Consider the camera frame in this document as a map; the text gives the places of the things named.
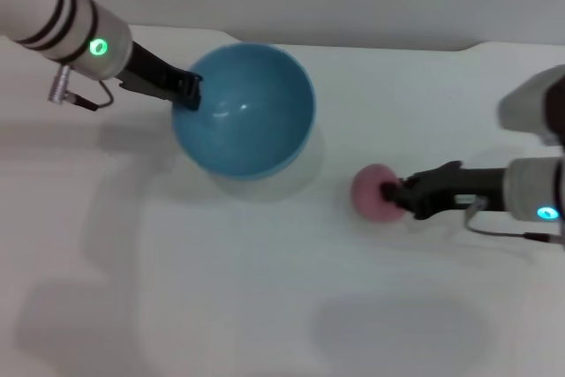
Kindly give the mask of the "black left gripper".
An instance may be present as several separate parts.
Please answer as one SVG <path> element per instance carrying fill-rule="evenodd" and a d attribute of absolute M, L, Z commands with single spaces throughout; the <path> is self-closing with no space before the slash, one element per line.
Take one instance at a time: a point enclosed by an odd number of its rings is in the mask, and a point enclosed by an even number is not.
<path fill-rule="evenodd" d="M 125 90 L 174 102 L 192 111 L 200 107 L 202 77 L 168 64 L 135 41 L 117 79 Z"/>

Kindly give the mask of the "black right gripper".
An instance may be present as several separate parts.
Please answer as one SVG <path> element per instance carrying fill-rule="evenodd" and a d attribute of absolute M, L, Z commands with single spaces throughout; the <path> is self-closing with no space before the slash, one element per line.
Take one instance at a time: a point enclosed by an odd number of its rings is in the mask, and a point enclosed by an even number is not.
<path fill-rule="evenodd" d="M 463 210 L 476 198 L 486 202 L 486 211 L 506 210 L 503 197 L 505 169 L 465 169 L 460 161 L 380 185 L 386 204 L 425 220 L 449 210 Z"/>

